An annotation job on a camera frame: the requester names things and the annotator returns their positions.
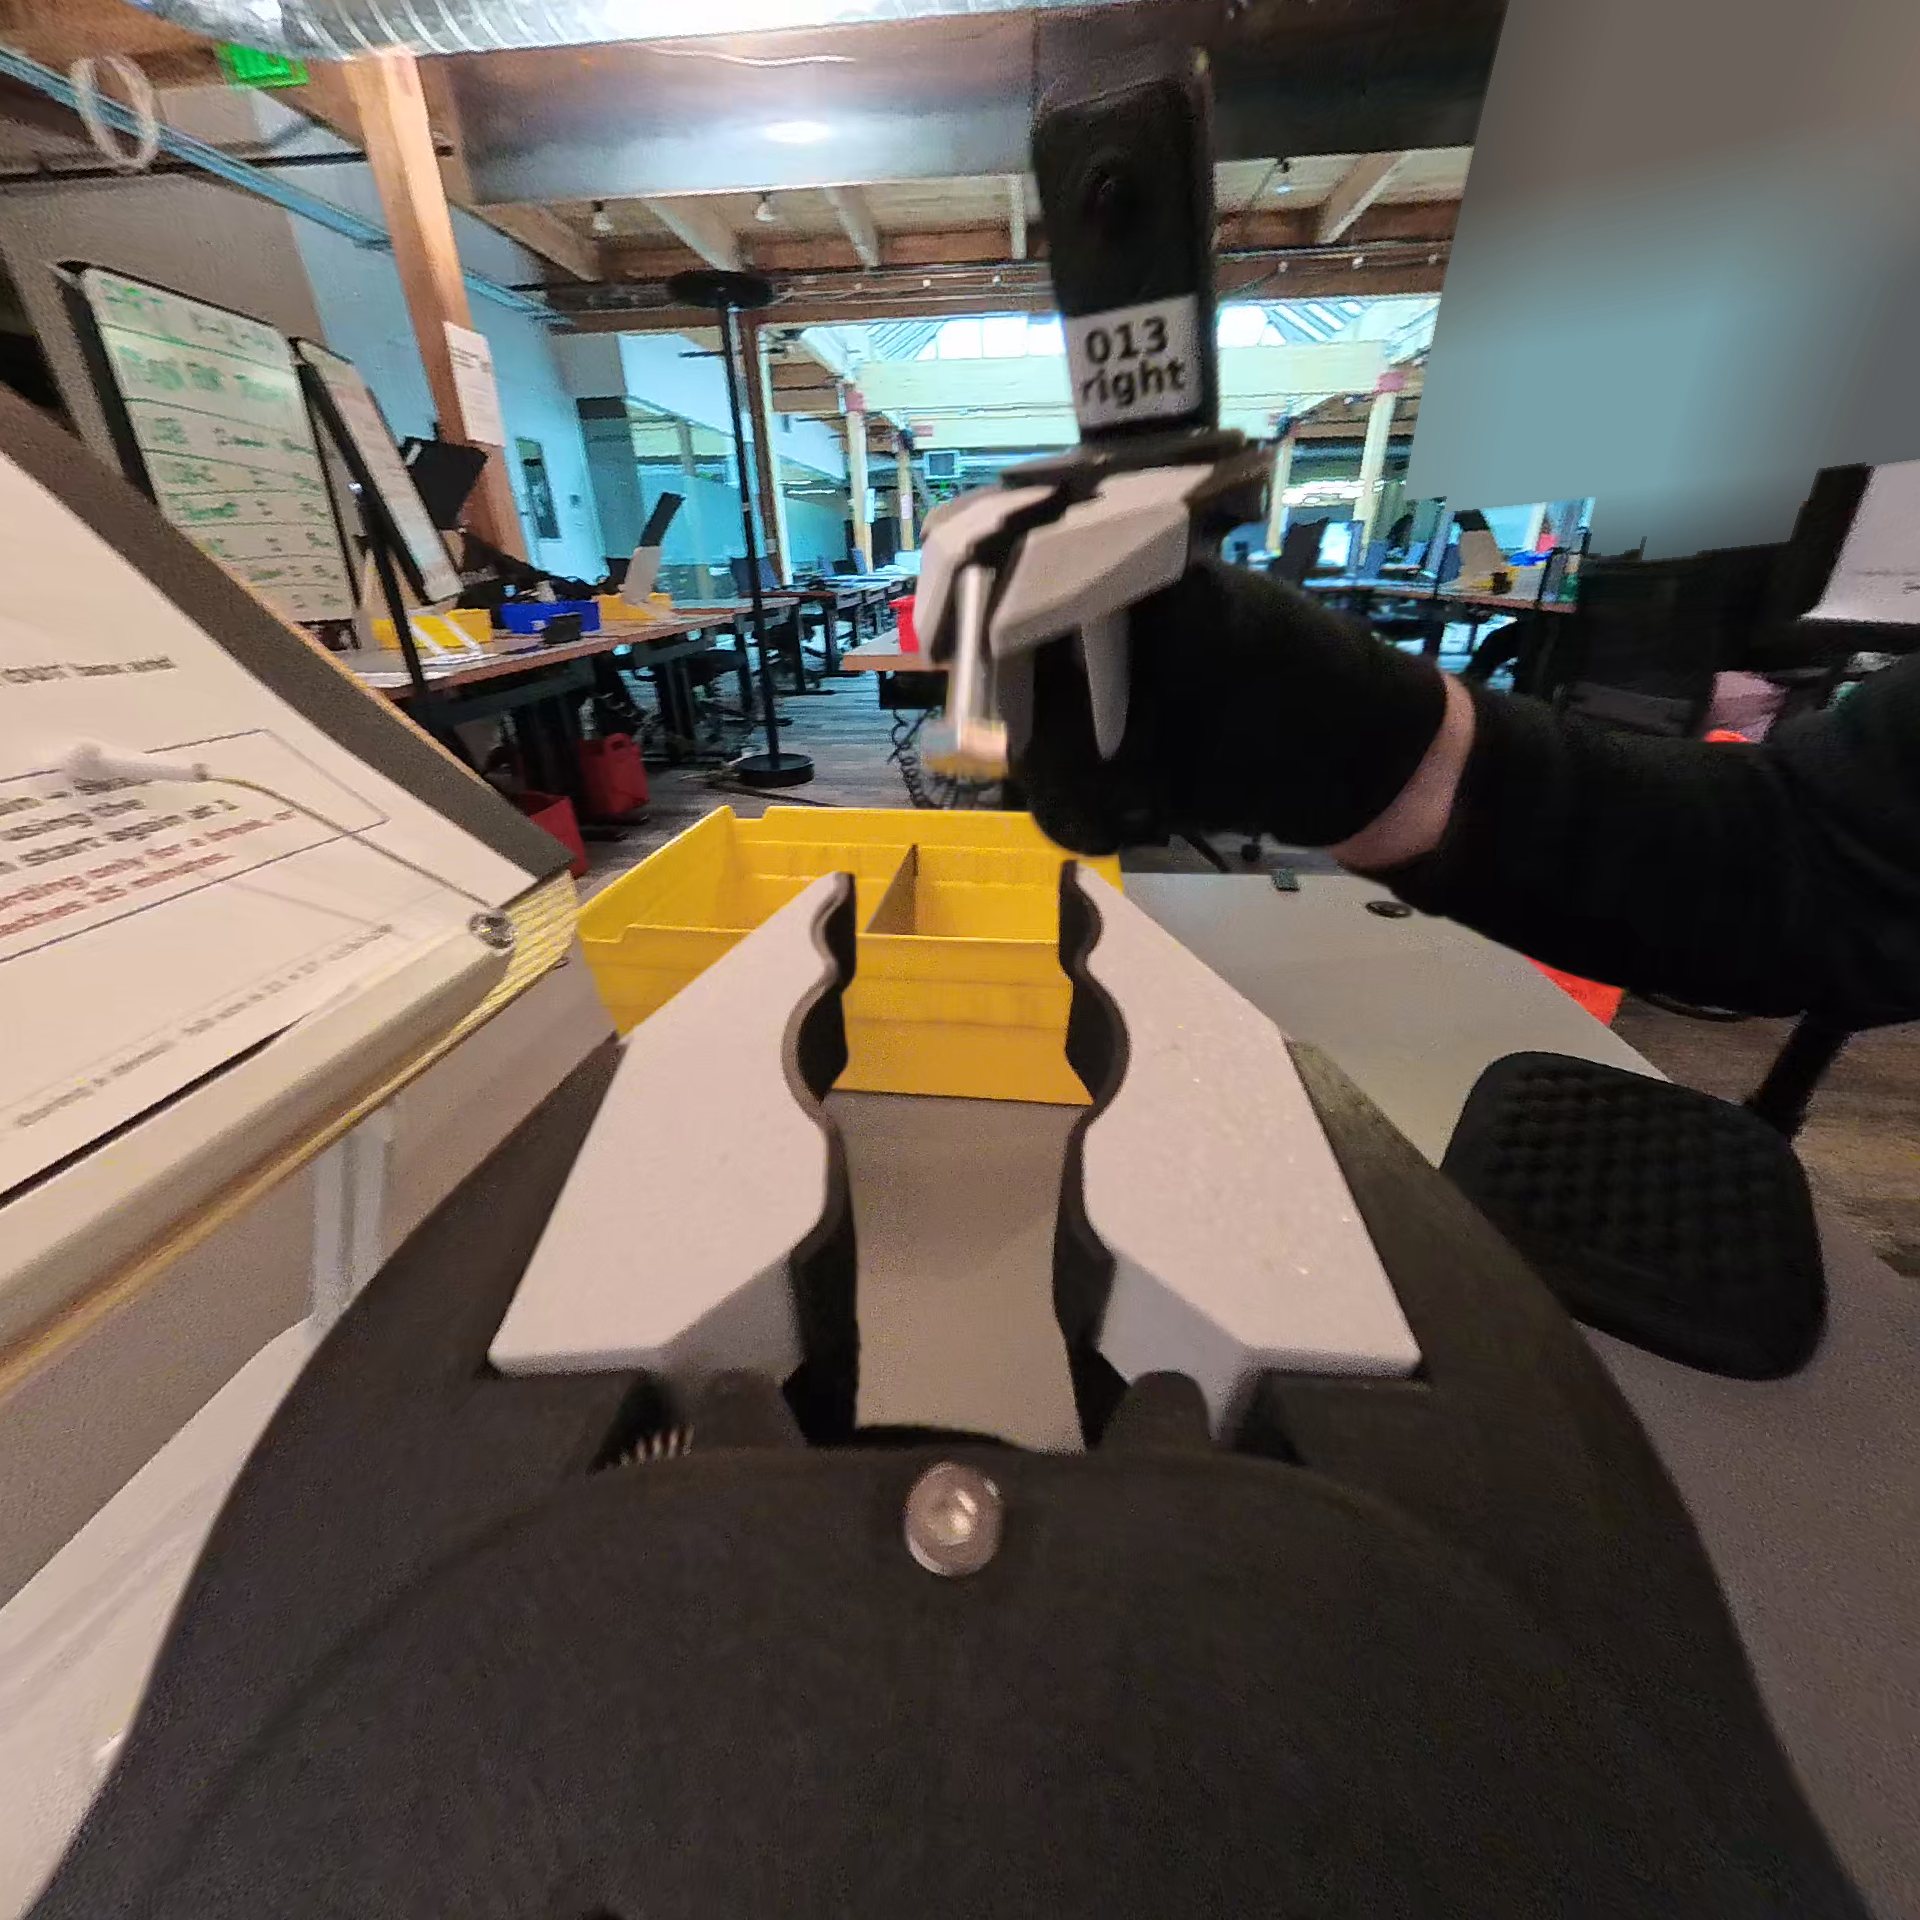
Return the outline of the person's right forearm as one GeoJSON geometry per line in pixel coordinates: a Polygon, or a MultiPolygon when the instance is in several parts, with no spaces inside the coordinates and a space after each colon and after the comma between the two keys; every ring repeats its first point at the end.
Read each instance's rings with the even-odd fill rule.
{"type": "Polygon", "coordinates": [[[1392,808],[1334,847],[1530,959],[1852,1031],[1918,1016],[1918,664],[1758,745],[1615,734],[1453,682],[1392,808]]]}

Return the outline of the printed instruction sheet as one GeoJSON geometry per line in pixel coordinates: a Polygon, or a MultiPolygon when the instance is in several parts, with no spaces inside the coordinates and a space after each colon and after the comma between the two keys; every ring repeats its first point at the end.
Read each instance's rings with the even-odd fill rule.
{"type": "Polygon", "coordinates": [[[85,452],[5,455],[5,1188],[418,950],[472,909],[244,790],[74,786],[62,755],[206,762],[484,896],[552,859],[491,790],[206,565],[85,452]]]}

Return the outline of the paper notice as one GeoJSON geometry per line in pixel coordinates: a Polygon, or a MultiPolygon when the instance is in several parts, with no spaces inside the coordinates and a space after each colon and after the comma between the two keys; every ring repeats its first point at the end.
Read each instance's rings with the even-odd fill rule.
{"type": "Polygon", "coordinates": [[[487,339],[474,327],[440,326],[459,435],[467,446],[505,451],[509,435],[501,413],[496,371],[487,339]]]}

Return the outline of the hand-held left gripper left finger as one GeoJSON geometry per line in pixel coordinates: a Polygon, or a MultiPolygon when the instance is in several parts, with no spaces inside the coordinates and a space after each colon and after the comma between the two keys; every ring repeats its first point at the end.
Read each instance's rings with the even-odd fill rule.
{"type": "Polygon", "coordinates": [[[496,1327],[497,1373],[641,1373],[674,1400],[753,1373],[803,1434],[852,1434],[858,1254],[825,1097],[853,972],[853,878],[828,873],[637,1023],[496,1327]]]}

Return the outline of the yellow plastic bin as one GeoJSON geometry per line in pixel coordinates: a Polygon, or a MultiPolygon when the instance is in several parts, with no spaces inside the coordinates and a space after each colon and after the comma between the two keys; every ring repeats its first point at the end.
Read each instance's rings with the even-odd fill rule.
{"type": "Polygon", "coordinates": [[[717,808],[602,890],[579,940],[621,1031],[813,880],[853,880],[841,1091],[1085,1107],[1058,957],[1067,851],[998,811],[717,808]]]}

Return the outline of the black office chair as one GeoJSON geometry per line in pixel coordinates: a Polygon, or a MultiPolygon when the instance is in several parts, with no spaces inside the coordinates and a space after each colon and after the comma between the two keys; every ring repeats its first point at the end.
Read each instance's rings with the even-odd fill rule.
{"type": "Polygon", "coordinates": [[[1761,738],[1789,707],[1765,673],[1779,542],[1593,565],[1544,680],[1556,712],[1612,734],[1761,738]]]}

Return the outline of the person's right hand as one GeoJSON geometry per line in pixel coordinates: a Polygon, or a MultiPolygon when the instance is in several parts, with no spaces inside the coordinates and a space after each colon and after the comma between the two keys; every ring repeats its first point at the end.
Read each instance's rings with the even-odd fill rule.
{"type": "Polygon", "coordinates": [[[1261,575],[1191,565],[1127,611],[1126,728],[1104,754],[1080,642],[1035,655],[1014,777],[1063,850],[1259,833],[1382,873],[1434,851],[1477,709],[1438,666],[1261,575]]]}

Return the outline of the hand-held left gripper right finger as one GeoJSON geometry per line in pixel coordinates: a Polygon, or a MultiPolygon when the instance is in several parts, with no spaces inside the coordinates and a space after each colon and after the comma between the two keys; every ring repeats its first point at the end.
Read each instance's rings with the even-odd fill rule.
{"type": "Polygon", "coordinates": [[[1187,1378],[1228,1434],[1261,1378],[1423,1365],[1283,1029],[1116,884],[1061,868],[1067,1057],[1085,1093],[1054,1233],[1083,1434],[1187,1378]]]}

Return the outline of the silver air duct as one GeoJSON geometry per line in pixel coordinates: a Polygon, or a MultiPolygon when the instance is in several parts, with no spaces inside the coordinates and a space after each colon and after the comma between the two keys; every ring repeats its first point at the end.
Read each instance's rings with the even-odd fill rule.
{"type": "Polygon", "coordinates": [[[144,3],[184,32],[277,57],[459,57],[806,34],[1043,12],[1043,3],[144,3]]]}

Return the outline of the wooden pillar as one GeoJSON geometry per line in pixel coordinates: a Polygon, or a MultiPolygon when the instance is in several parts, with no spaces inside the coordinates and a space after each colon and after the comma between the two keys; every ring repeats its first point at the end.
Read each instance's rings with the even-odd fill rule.
{"type": "Polygon", "coordinates": [[[417,61],[408,54],[380,54],[346,61],[342,78],[391,232],[437,424],[448,441],[472,447],[448,333],[449,327],[469,332],[472,314],[417,61]]]}

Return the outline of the curved document stand board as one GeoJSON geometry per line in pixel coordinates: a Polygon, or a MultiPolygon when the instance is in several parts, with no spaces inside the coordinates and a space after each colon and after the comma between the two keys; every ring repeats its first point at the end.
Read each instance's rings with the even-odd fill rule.
{"type": "MultiPolygon", "coordinates": [[[[142,495],[116,478],[54,419],[5,393],[5,455],[17,446],[27,447],[22,464],[57,492],[77,488],[73,478],[54,474],[57,447],[85,452],[165,523],[142,495]]],[[[304,639],[332,667],[384,701],[304,639]]],[[[32,1355],[94,1304],[128,1294],[172,1265],[256,1189],[277,1186],[313,1159],[448,1046],[563,964],[576,903],[568,859],[550,834],[523,818],[511,804],[505,806],[523,822],[535,851],[552,859],[552,872],[501,907],[515,921],[515,949],[501,953],[469,930],[455,932],[169,1095],[50,1173],[11,1189],[3,1180],[5,1361],[15,1351],[32,1355]]]]}

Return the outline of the large whiteboard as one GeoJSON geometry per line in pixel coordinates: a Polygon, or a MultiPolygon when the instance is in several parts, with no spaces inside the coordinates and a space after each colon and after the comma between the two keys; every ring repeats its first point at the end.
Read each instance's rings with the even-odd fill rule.
{"type": "Polygon", "coordinates": [[[278,617],[349,621],[349,542],[287,339],[97,263],[57,278],[128,478],[278,617]]]}

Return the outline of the silver hex bolt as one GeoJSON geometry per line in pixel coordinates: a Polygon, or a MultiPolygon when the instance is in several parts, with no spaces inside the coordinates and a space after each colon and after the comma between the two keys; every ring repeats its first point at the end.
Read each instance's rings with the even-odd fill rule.
{"type": "Polygon", "coordinates": [[[993,691],[993,649],[989,601],[993,573],[986,565],[963,565],[954,585],[952,655],[948,664],[948,707],[952,717],[1000,720],[993,691]]]}

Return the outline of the small easel board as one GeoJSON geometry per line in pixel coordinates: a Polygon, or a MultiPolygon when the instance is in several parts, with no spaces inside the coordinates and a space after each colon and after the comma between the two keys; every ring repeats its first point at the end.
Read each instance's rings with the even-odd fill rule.
{"type": "Polygon", "coordinates": [[[291,354],[360,488],[368,529],[408,592],[426,608],[452,603],[463,589],[461,575],[362,373],[346,357],[301,336],[291,339],[291,354]]]}

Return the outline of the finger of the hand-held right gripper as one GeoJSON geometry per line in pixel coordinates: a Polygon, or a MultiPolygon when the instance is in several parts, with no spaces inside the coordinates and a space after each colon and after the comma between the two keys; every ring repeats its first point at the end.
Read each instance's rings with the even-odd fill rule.
{"type": "Polygon", "coordinates": [[[1144,468],[1027,531],[991,611],[993,695],[1009,759],[1035,730],[1035,655],[1073,639],[1100,757],[1129,707],[1129,612],[1187,571],[1191,468],[1144,468]]]}
{"type": "Polygon", "coordinates": [[[963,565],[993,573],[993,667],[1083,630],[1083,581],[1061,534],[1083,504],[1082,476],[1014,476],[965,492],[927,517],[914,619],[922,649],[949,664],[954,585],[963,565]]]}

